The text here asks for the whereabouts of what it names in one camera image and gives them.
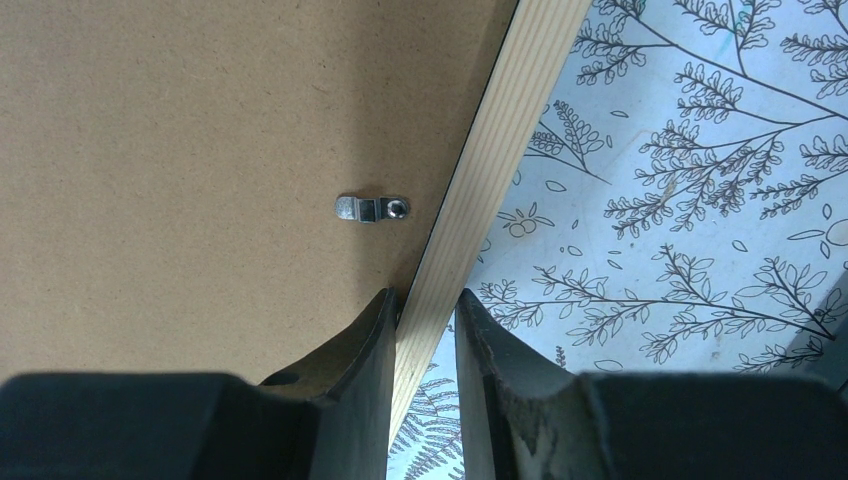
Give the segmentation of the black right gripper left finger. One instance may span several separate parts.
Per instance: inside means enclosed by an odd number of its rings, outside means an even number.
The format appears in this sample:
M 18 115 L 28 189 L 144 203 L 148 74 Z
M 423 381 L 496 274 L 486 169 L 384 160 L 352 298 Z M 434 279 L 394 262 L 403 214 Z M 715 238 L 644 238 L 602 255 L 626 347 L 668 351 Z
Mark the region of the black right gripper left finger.
M 48 372 L 1 387 L 5 479 L 382 479 L 397 299 L 259 384 L 225 373 Z

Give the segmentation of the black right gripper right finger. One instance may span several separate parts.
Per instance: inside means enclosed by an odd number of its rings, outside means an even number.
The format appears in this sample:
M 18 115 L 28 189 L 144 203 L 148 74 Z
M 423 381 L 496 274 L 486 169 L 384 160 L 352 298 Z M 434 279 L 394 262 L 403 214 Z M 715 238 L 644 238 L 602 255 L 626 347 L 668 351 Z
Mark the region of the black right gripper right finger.
M 572 374 L 455 307 L 469 479 L 843 479 L 847 405 L 786 376 Z

